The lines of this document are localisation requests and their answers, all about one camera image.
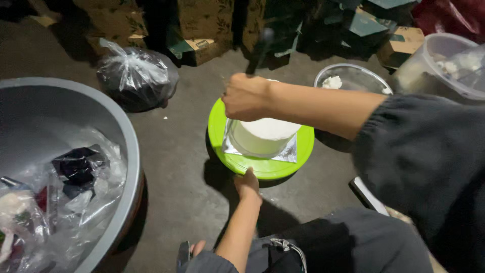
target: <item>human hand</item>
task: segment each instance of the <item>human hand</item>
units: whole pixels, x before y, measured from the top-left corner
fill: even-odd
[[[261,78],[248,78],[244,73],[231,76],[222,101],[230,119],[255,121],[267,117],[271,82]]]
[[[259,195],[259,181],[253,173],[253,167],[249,167],[244,176],[234,177],[234,185],[241,201],[254,199],[262,202]]]
[[[200,240],[197,244],[191,245],[190,246],[190,254],[192,254],[192,257],[199,255],[199,253],[204,249],[205,245],[206,245],[205,240]]]

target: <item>dark sleeve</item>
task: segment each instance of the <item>dark sleeve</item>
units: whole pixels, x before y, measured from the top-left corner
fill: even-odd
[[[448,271],[485,272],[485,107],[389,97],[358,133],[353,159]]]
[[[185,273],[238,273],[234,265],[214,252],[202,251],[187,263]]]

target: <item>aluminum foil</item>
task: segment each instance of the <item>aluminum foil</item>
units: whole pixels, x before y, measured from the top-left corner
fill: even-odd
[[[227,119],[226,121],[226,129],[224,130],[224,140],[222,142],[222,151],[227,154],[240,154],[240,153],[231,143],[230,137],[228,136],[229,128],[231,127],[233,120]],[[293,162],[296,163],[296,134],[290,139],[286,147],[279,153],[277,156],[271,158],[272,160],[278,161],[285,161],[285,162]]]

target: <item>stainless steel bowl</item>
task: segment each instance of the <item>stainless steel bowl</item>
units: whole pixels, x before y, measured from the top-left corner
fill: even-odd
[[[19,78],[0,82],[0,175],[46,162],[72,149],[66,136],[94,127],[119,144],[127,159],[124,191],[104,234],[76,269],[91,272],[106,254],[132,210],[139,188],[140,153],[135,130],[125,112],[108,96],[88,86],[54,78]]]
[[[335,76],[339,76],[342,81],[341,89],[364,90],[377,94],[382,94],[382,90],[385,88],[391,90],[386,81],[377,74],[352,64],[335,64],[325,67],[318,73],[313,86],[322,87],[325,79]]]

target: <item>concrete floor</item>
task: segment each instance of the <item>concrete floor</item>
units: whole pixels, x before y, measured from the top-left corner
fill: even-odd
[[[290,64],[262,77],[297,85],[313,85],[324,67],[348,62],[387,77],[375,56],[368,62],[331,57],[312,61],[292,53]],[[247,60],[229,51],[199,67],[182,66],[175,96],[166,109],[129,117],[136,130],[148,187],[148,210],[140,240],[129,251],[111,257],[103,272],[174,272],[179,244],[207,240],[211,249],[225,226],[236,196],[225,168],[209,160],[205,132],[210,109],[231,74],[244,71]],[[0,21],[0,79],[41,76],[69,79],[99,88],[96,70],[74,61],[54,35],[35,21]],[[356,175],[348,153],[319,141],[308,162],[286,182],[261,190],[265,199],[259,235],[307,222],[333,210],[360,206],[348,186]]]

